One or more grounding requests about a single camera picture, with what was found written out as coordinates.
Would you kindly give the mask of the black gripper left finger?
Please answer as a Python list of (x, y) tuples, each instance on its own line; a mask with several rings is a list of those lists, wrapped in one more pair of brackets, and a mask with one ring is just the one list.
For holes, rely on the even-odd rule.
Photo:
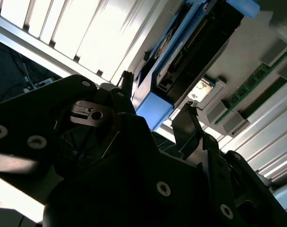
[[(69, 155), (60, 137), (79, 125), (93, 130), (95, 147), (88, 166), (77, 170), (79, 155)], [(45, 205), (60, 183), (83, 175), (116, 147), (148, 141), (155, 143), (124, 90), (97, 88), (81, 75), (0, 103), (0, 178)]]

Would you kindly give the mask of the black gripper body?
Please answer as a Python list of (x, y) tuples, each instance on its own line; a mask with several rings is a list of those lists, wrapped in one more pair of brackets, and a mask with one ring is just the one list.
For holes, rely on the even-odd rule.
[(193, 227), (216, 216), (210, 197), (217, 156), (193, 167), (154, 142), (116, 147), (98, 165), (64, 180), (46, 204), (45, 227)]

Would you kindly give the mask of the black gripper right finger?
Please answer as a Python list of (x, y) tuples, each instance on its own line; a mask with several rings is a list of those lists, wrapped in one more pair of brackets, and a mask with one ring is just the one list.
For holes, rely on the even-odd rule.
[(187, 102), (172, 121), (182, 159), (207, 178), (211, 214), (222, 227), (287, 227), (287, 212), (245, 159), (205, 133)]

